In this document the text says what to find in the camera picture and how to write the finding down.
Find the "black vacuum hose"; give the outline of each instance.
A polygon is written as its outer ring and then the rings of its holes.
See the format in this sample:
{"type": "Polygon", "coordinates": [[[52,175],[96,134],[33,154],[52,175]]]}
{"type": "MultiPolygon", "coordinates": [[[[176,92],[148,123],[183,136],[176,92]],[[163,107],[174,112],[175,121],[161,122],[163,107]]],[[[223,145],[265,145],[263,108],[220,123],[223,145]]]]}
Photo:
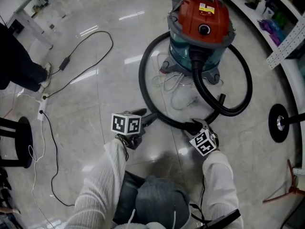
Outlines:
{"type": "Polygon", "coordinates": [[[244,72],[245,72],[245,75],[246,75],[246,78],[247,78],[247,93],[246,93],[246,97],[244,98],[244,100],[241,104],[239,104],[238,106],[236,106],[232,109],[224,107],[222,104],[220,104],[217,101],[217,99],[214,98],[214,96],[206,88],[206,86],[205,86],[205,84],[202,80],[202,75],[201,75],[202,71],[200,69],[198,69],[197,65],[193,64],[192,72],[193,72],[193,80],[194,80],[195,86],[196,86],[197,91],[199,92],[200,96],[214,110],[217,110],[220,114],[225,115],[225,116],[236,116],[236,115],[239,115],[242,111],[244,111],[250,103],[250,100],[251,100],[251,97],[252,97],[252,92],[253,92],[252,77],[251,77],[251,73],[250,73],[249,67],[247,65],[247,62],[244,60],[244,58],[239,53],[239,51],[233,45],[229,45],[228,48],[239,59],[240,63],[243,66],[243,69],[244,69],[244,72]]]}
{"type": "MultiPolygon", "coordinates": [[[[165,40],[166,38],[168,38],[170,36],[170,32],[166,32],[160,36],[158,36],[156,39],[154,39],[146,48],[143,57],[141,59],[140,62],[140,67],[139,67],[139,85],[140,85],[140,90],[143,96],[143,99],[147,105],[147,107],[149,108],[149,110],[152,113],[157,113],[158,118],[163,121],[164,123],[173,126],[175,128],[181,129],[181,130],[185,130],[188,131],[190,134],[195,135],[197,134],[201,128],[202,128],[202,124],[198,123],[198,122],[179,122],[179,121],[175,121],[169,117],[167,117],[166,115],[164,115],[152,102],[147,87],[146,87],[146,82],[145,82],[145,71],[146,71],[146,66],[147,66],[147,62],[152,54],[153,49],[155,48],[155,46],[157,46],[161,41],[165,40]]],[[[221,94],[220,98],[219,98],[219,103],[223,104],[224,103],[224,99],[225,99],[225,95],[221,94]]],[[[214,110],[213,113],[211,113],[206,119],[205,121],[207,122],[207,124],[212,123],[212,121],[214,121],[216,119],[216,117],[219,115],[219,112],[217,110],[214,110]]]]}

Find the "power strip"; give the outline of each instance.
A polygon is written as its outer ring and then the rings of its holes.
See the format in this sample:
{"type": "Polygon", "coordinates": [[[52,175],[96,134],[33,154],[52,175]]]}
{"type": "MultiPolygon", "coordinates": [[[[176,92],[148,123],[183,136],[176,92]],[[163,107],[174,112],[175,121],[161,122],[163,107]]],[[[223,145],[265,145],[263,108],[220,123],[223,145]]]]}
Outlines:
{"type": "Polygon", "coordinates": [[[38,110],[38,115],[37,119],[40,121],[44,120],[44,114],[40,114],[39,111],[42,110],[43,112],[46,112],[47,109],[47,103],[48,103],[48,94],[43,94],[40,100],[40,105],[39,105],[39,110],[38,110]]]}

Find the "vacuum cleaner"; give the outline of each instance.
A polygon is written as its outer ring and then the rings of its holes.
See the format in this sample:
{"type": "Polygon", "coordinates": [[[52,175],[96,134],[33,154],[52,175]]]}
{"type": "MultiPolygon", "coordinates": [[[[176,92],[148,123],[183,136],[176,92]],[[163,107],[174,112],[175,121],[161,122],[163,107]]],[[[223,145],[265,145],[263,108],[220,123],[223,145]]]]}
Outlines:
{"type": "Polygon", "coordinates": [[[168,125],[197,134],[202,124],[175,121],[161,111],[152,102],[145,83],[147,61],[154,48],[163,40],[170,38],[169,56],[163,62],[160,72],[180,72],[193,78],[200,96],[214,109],[205,121],[210,124],[219,115],[236,116],[246,109],[252,97],[252,78],[249,67],[231,44],[235,38],[235,29],[230,21],[228,8],[223,0],[172,0],[173,10],[168,13],[169,31],[160,35],[145,50],[139,68],[139,84],[142,96],[148,108],[158,114],[158,118],[168,125]],[[247,92],[244,100],[230,109],[223,106],[225,95],[219,100],[208,91],[203,78],[212,84],[220,79],[218,65],[225,50],[229,48],[239,59],[247,79],[247,92]]]}

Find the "black pants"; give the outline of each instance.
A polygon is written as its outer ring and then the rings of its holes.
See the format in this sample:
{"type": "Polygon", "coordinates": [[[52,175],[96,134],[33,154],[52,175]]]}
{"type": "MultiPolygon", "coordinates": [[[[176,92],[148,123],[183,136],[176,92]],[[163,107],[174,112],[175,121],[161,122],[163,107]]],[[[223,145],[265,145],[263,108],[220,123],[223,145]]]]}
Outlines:
{"type": "Polygon", "coordinates": [[[0,38],[0,55],[3,60],[3,64],[0,65],[0,71],[3,72],[3,76],[0,76],[2,88],[10,80],[19,86],[37,92],[41,86],[40,83],[47,79],[48,72],[31,60],[25,48],[1,23],[0,38]]]}

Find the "power adapter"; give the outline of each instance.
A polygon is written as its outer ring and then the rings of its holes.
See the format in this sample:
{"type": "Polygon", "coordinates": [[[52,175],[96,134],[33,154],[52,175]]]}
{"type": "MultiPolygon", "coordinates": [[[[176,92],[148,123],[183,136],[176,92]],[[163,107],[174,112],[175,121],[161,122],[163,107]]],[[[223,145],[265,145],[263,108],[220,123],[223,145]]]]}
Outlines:
{"type": "Polygon", "coordinates": [[[66,66],[68,65],[69,62],[70,62],[70,56],[66,57],[62,61],[61,65],[59,66],[59,69],[63,71],[66,68],[66,66]]]}

